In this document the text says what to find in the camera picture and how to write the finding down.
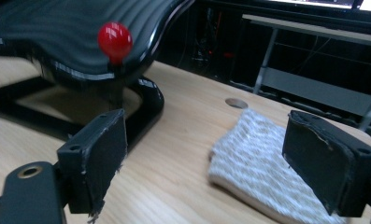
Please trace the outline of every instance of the black metal base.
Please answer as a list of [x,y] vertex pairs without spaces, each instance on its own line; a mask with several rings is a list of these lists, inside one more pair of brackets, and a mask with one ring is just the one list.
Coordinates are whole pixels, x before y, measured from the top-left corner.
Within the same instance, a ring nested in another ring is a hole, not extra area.
[[[35,77],[0,88],[0,117],[67,141],[69,136],[75,135],[83,125],[58,119],[16,103],[26,95],[53,86],[43,78]],[[137,83],[129,88],[142,98],[142,105],[126,120],[127,143],[130,151],[162,115],[164,97],[156,84],[145,77],[139,78]]]

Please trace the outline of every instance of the metal screw hole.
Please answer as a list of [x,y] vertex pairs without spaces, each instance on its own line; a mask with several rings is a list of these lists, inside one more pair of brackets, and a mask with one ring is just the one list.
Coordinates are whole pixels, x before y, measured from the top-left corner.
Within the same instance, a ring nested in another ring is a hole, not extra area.
[[30,178],[33,176],[38,175],[40,172],[42,172],[43,168],[41,166],[29,166],[21,170],[18,174],[17,177],[20,179],[26,179]]

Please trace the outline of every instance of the red ball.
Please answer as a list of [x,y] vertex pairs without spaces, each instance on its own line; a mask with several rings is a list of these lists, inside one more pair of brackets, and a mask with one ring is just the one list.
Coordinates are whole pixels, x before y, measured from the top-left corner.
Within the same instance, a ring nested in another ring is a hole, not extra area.
[[113,64],[121,64],[133,46],[129,30],[118,22],[106,23],[98,33],[98,45]]

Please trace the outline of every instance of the white towel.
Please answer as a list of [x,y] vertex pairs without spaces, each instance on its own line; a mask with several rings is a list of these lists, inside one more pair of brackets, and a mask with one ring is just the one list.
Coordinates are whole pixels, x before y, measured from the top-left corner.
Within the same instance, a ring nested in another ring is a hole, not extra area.
[[329,216],[312,189],[282,158],[285,129],[245,109],[212,148],[208,179],[282,223],[346,223]]

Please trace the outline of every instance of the wooden desk surface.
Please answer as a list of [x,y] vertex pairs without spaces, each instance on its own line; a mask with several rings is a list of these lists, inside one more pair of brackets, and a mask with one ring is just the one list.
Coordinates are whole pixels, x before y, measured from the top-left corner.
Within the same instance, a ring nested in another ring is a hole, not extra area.
[[[0,85],[29,74],[37,74],[29,63],[0,60]],[[208,152],[241,113],[225,99],[244,100],[280,126],[286,125],[292,108],[162,63],[154,63],[147,77],[164,94],[164,114],[112,180],[97,223],[275,223],[207,182]],[[366,134],[339,126],[371,145]],[[55,163],[62,144],[0,119],[0,194],[8,173],[32,161]],[[87,220],[86,215],[68,212],[66,217],[68,223]],[[364,218],[351,222],[369,223],[370,217],[368,208]]]

